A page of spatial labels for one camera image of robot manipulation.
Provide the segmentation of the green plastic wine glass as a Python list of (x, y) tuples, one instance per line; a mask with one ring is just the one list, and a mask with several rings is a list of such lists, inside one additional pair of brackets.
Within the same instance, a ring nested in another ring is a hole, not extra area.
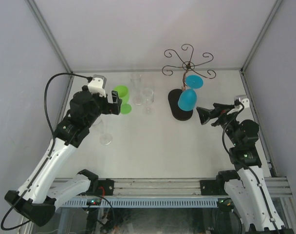
[(125, 85), (118, 85), (114, 89), (118, 93), (119, 98), (122, 100), (120, 113), (127, 115), (131, 112), (131, 105), (129, 104), (129, 89)]

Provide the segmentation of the clear tall champagne flute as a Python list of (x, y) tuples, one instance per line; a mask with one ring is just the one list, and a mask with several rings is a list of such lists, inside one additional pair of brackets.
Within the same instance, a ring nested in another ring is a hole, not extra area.
[(143, 103), (142, 98), (142, 76), (139, 73), (132, 73), (130, 80), (133, 84), (134, 96), (133, 103), (135, 105), (141, 105)]

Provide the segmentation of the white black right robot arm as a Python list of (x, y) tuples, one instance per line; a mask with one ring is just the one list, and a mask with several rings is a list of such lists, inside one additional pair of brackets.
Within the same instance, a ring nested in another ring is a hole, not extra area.
[(222, 127), (222, 141), (229, 137), (234, 145), (227, 149), (234, 170), (220, 171), (216, 189), (227, 194), (237, 209), (247, 234), (289, 234), (270, 197), (262, 163), (256, 149), (259, 125), (253, 120), (237, 121), (245, 109), (236, 100), (233, 105), (214, 103), (213, 109), (197, 107), (202, 125), (214, 119), (213, 127)]

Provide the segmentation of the metal wine glass rack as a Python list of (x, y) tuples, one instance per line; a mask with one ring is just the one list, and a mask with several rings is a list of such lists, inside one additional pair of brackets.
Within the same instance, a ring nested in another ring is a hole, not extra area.
[(162, 73), (165, 76), (171, 76), (171, 75), (173, 75), (173, 71), (170, 68), (182, 68), (185, 71), (183, 73), (183, 80), (182, 80), (183, 84), (182, 84), (182, 87), (179, 88), (179, 89), (173, 89), (168, 94), (168, 102), (169, 102), (169, 105), (170, 105), (170, 109), (171, 109), (172, 115), (173, 115), (173, 117), (175, 119), (177, 119), (179, 121), (189, 120), (192, 117), (192, 114), (193, 114), (193, 110), (186, 112), (186, 111), (181, 110), (178, 107), (179, 97), (182, 94), (182, 92), (187, 88), (187, 86), (185, 85), (185, 78), (187, 77), (187, 73), (192, 71), (193, 73), (197, 74), (201, 78), (207, 78), (207, 79), (214, 79), (216, 77), (216, 72), (214, 70), (211, 70), (211, 69), (207, 70), (208, 75), (202, 75), (199, 72), (197, 72), (197, 71), (194, 70), (194, 68), (197, 67), (197, 66), (204, 65), (206, 63), (211, 62), (214, 59), (214, 56), (211, 53), (209, 53), (209, 52), (205, 52), (205, 53), (203, 53), (203, 57), (206, 58), (206, 59), (209, 59), (209, 60), (206, 61), (206, 62), (203, 62), (203, 63), (200, 63), (200, 64), (196, 64), (195, 65), (191, 61), (192, 60), (192, 56), (193, 56), (193, 52), (194, 52), (194, 47), (192, 45), (190, 45), (190, 44), (183, 44), (181, 46), (181, 49), (184, 50), (184, 51), (186, 51), (186, 50), (188, 50), (189, 47), (192, 48), (192, 52), (191, 52), (190, 59), (187, 60), (187, 61), (183, 61), (181, 59), (181, 57), (178, 55), (178, 53), (175, 50), (173, 50), (173, 49), (167, 49), (164, 52), (164, 55), (167, 58), (171, 58), (172, 57), (172, 52), (174, 52), (178, 56), (178, 58), (180, 59), (180, 61), (182, 62), (182, 65), (181, 66), (172, 66), (172, 65), (166, 65), (166, 66), (164, 66), (162, 68)]

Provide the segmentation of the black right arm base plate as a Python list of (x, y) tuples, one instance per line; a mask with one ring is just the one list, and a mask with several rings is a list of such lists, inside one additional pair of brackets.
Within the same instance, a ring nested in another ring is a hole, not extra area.
[(227, 195), (223, 188), (223, 184), (218, 180), (200, 180), (200, 189), (201, 195), (205, 196)]

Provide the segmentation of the clear flute glass front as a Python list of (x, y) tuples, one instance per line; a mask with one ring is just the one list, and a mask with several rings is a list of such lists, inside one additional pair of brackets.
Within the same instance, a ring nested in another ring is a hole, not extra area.
[(102, 145), (109, 145), (112, 142), (112, 135), (108, 133), (107, 123), (102, 117), (95, 121), (93, 127), (100, 134), (99, 141)]

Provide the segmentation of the blue plastic wine glass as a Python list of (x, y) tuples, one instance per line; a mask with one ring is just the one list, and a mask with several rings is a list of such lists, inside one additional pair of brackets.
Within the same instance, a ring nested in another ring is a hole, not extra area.
[(197, 102), (196, 89), (200, 89), (204, 84), (203, 79), (198, 75), (189, 75), (185, 78), (187, 88), (182, 92), (178, 100), (178, 107), (183, 111), (191, 111)]

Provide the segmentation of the clear wine glass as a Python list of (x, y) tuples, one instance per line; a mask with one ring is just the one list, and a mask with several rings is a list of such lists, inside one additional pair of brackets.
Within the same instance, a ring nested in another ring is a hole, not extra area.
[(144, 88), (142, 95), (145, 105), (144, 113), (150, 115), (153, 113), (154, 91), (150, 88)]

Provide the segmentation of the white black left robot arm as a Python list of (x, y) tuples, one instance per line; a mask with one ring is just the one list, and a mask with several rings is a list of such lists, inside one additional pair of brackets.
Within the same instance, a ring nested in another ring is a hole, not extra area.
[(122, 100), (112, 91), (94, 93), (88, 86), (74, 94), (64, 119), (57, 125), (53, 139), (35, 170), (17, 191), (9, 190), (4, 199), (11, 208), (39, 227), (47, 224), (56, 210), (81, 193), (93, 195), (99, 189), (98, 175), (87, 169), (79, 171), (63, 185), (51, 185), (60, 168), (90, 133), (90, 127), (101, 115), (120, 114)]

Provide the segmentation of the aluminium mounting rail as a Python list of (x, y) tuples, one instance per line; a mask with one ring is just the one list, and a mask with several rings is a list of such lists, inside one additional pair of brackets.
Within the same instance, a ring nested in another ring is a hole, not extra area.
[(212, 178), (113, 178), (114, 197), (200, 197), (200, 180)]

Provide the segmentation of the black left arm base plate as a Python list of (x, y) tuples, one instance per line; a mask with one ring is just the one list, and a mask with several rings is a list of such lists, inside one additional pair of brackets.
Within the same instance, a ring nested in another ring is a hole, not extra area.
[(86, 191), (88, 195), (113, 195), (114, 191), (114, 180), (111, 179), (101, 179), (91, 182), (89, 189)]

